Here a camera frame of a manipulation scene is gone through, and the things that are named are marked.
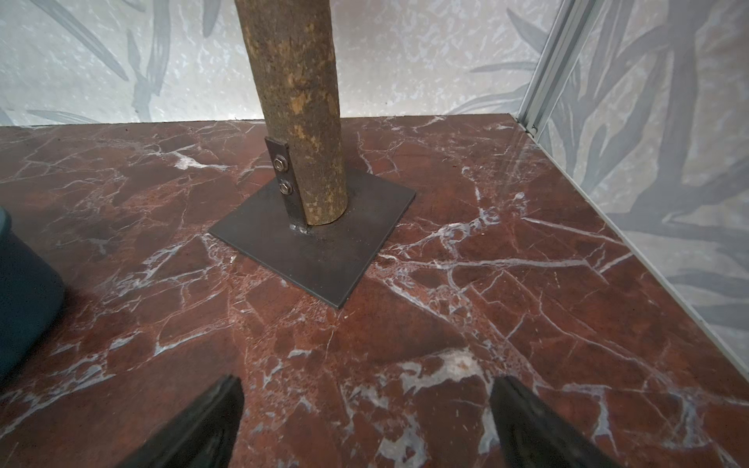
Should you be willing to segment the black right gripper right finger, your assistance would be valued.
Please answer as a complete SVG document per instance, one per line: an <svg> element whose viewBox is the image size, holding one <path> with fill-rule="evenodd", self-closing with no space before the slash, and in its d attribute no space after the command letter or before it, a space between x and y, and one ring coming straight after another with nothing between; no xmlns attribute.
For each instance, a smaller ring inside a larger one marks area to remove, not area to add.
<svg viewBox="0 0 749 468"><path fill-rule="evenodd" d="M490 406L508 467L618 467L514 376L495 379Z"/></svg>

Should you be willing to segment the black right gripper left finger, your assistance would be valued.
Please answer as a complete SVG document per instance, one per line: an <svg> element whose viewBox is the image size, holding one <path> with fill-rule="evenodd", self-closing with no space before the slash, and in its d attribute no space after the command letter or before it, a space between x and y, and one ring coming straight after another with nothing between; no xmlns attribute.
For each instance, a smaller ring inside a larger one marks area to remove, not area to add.
<svg viewBox="0 0 749 468"><path fill-rule="evenodd" d="M241 379L223 376L119 465L226 467L243 411Z"/></svg>

